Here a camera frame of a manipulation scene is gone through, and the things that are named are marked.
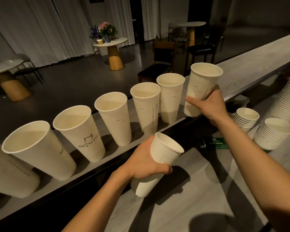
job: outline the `human hand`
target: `human hand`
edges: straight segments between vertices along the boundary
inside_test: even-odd
[[[128,172],[131,178],[144,178],[152,174],[170,174],[172,167],[168,164],[156,162],[150,153],[150,146],[155,136],[139,144],[133,154],[121,167]]]
[[[215,126],[217,126],[218,120],[229,117],[218,85],[215,85],[208,99],[201,101],[187,96],[186,101],[199,108],[202,114],[206,116]]]

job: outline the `floor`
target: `floor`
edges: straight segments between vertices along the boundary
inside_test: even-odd
[[[228,27],[222,51],[217,52],[215,62],[262,46],[290,34],[287,28]],[[50,65],[39,71],[44,77],[40,84],[34,76],[34,95],[22,101],[11,102],[0,95],[0,142],[16,128],[36,120],[52,124],[55,116],[74,105],[87,105],[95,110],[95,100],[104,93],[119,91],[130,96],[130,88],[138,83],[137,74],[153,62],[152,41],[120,49],[125,68],[120,71],[108,69],[108,57],[91,55]],[[186,52],[178,48],[174,72],[183,74]],[[195,62],[202,62],[196,57]]]

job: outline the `curtain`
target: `curtain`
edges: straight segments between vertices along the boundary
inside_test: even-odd
[[[141,0],[144,26],[144,40],[159,36],[159,0]]]
[[[77,56],[93,54],[89,24],[79,0],[53,0]]]
[[[132,45],[134,33],[129,0],[104,0],[107,20],[118,31],[118,37],[126,37],[128,41],[124,45]]]
[[[0,33],[37,67],[76,56],[51,0],[0,0]]]

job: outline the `tall paper cup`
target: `tall paper cup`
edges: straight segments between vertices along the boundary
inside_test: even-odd
[[[151,82],[136,84],[130,90],[141,129],[147,135],[157,131],[160,90],[159,85]]]
[[[191,65],[191,73],[188,83],[187,96],[204,100],[213,90],[223,70],[211,63],[194,63]],[[187,116],[195,117],[201,111],[195,106],[185,102],[184,113]]]
[[[0,145],[0,193],[24,198],[33,193],[39,184],[39,176],[4,153]]]
[[[128,145],[132,139],[127,100],[124,93],[111,92],[95,101],[95,108],[119,146]]]
[[[157,77],[157,83],[161,87],[161,119],[165,123],[172,124],[176,121],[184,82],[185,78],[176,73],[166,73]]]
[[[71,177],[76,164],[46,121],[33,121],[12,132],[2,150],[58,180]]]
[[[104,157],[105,148],[88,106],[65,109],[55,117],[53,126],[90,162],[97,162]]]
[[[156,162],[171,165],[184,152],[184,149],[170,137],[157,132],[151,143],[150,152]],[[137,196],[146,197],[163,175],[153,174],[142,179],[132,179],[131,189]]]

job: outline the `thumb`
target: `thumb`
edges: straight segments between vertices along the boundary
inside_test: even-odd
[[[173,171],[172,167],[168,164],[157,163],[157,165],[156,165],[156,172],[157,173],[170,174],[172,171]]]
[[[186,97],[186,102],[190,103],[191,105],[194,105],[195,107],[201,109],[201,106],[203,104],[203,101],[199,99],[195,99],[193,97],[187,96]]]

